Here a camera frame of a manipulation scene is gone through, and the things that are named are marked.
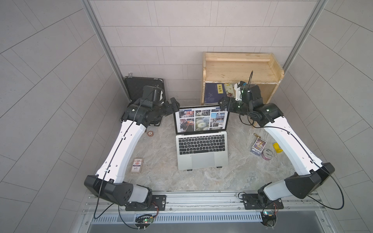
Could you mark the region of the silver laptop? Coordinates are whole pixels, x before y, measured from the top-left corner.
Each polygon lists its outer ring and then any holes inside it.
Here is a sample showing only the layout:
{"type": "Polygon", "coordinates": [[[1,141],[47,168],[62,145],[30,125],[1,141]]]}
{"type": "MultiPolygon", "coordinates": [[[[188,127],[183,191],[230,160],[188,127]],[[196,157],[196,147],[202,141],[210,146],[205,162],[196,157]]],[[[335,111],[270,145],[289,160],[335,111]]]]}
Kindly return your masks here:
{"type": "Polygon", "coordinates": [[[181,107],[174,114],[179,170],[228,165],[228,119],[217,105],[181,107]]]}

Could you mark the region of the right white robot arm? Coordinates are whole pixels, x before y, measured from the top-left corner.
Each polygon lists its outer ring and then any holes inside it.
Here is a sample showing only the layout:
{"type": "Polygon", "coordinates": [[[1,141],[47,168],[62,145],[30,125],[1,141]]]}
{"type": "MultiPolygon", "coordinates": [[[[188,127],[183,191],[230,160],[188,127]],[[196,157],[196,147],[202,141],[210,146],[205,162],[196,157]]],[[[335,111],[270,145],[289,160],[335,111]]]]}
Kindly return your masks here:
{"type": "Polygon", "coordinates": [[[289,196],[304,199],[334,173],[333,165],[323,163],[312,153],[275,104],[263,104],[260,100],[245,103],[229,97],[222,98],[218,104],[224,111],[247,116],[256,121],[275,139],[295,169],[294,175],[267,184],[258,190],[258,198],[262,203],[270,203],[289,196]]]}

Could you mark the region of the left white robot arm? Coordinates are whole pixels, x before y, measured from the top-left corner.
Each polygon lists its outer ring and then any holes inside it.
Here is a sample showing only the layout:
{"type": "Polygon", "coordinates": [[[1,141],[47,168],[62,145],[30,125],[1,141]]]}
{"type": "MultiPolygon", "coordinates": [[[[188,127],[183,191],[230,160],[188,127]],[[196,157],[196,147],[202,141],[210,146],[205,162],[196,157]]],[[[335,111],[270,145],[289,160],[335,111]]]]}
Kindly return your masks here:
{"type": "Polygon", "coordinates": [[[124,181],[134,149],[152,121],[179,111],[175,98],[154,103],[141,98],[128,106],[117,139],[103,165],[96,174],[88,175],[84,186],[97,198],[119,206],[134,204],[148,209],[152,204],[152,190],[124,181]]]}

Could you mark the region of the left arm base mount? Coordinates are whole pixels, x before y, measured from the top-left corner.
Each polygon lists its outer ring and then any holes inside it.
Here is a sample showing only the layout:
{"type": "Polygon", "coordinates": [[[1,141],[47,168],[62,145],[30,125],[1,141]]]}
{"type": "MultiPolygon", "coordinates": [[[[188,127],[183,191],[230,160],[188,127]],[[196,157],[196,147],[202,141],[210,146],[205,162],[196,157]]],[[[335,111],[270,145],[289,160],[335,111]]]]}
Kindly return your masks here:
{"type": "Polygon", "coordinates": [[[166,205],[166,195],[152,195],[143,203],[131,202],[125,205],[125,211],[164,211],[166,205]]]}

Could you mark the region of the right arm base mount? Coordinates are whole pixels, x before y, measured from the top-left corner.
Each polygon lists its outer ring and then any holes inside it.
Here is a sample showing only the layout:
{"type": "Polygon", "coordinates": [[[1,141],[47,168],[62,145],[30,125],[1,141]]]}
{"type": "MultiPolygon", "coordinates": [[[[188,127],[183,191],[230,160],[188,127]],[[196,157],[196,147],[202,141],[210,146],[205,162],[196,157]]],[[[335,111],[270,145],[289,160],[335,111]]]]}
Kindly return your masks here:
{"type": "Polygon", "coordinates": [[[239,193],[239,199],[243,202],[245,210],[279,210],[284,209],[281,199],[267,201],[258,196],[258,194],[239,193]]]}

